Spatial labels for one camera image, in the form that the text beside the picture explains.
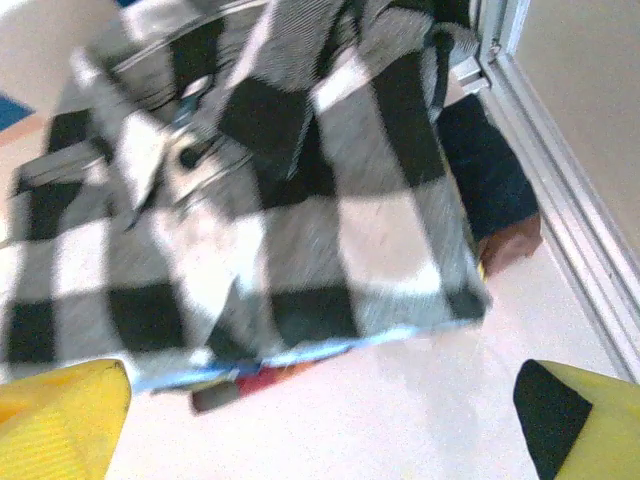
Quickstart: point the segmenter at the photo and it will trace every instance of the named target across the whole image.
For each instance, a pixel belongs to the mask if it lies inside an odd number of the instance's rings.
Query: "white wall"
[[[0,0],[0,91],[49,115],[73,47],[116,14],[112,0]]]
[[[640,4],[531,0],[516,59],[640,256]]]

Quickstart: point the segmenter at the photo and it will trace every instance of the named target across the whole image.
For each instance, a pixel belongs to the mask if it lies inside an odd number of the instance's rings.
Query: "blue mat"
[[[33,110],[0,94],[0,132],[31,115]]]

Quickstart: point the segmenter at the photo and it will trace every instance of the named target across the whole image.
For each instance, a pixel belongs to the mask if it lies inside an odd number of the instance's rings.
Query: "pile of clothes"
[[[477,100],[442,113],[476,48],[426,1],[123,9],[74,52],[47,155],[18,172],[11,374],[116,357],[138,391],[246,393],[481,322],[478,262],[537,207]]]

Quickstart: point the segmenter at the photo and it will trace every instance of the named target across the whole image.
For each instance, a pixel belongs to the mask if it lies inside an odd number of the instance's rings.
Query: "metal door frame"
[[[640,263],[513,57],[529,1],[471,2],[490,85],[479,95],[533,184],[545,238],[620,377],[640,382]]]

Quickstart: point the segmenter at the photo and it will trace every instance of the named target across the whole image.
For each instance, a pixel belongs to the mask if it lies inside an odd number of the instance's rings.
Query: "gray fabric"
[[[86,106],[91,138],[25,166],[14,197],[12,372],[117,356],[136,382],[194,352],[277,365],[481,321],[424,45],[450,29],[456,61],[472,37],[394,5],[143,0],[76,51],[60,113]],[[186,170],[198,135],[213,147]]]

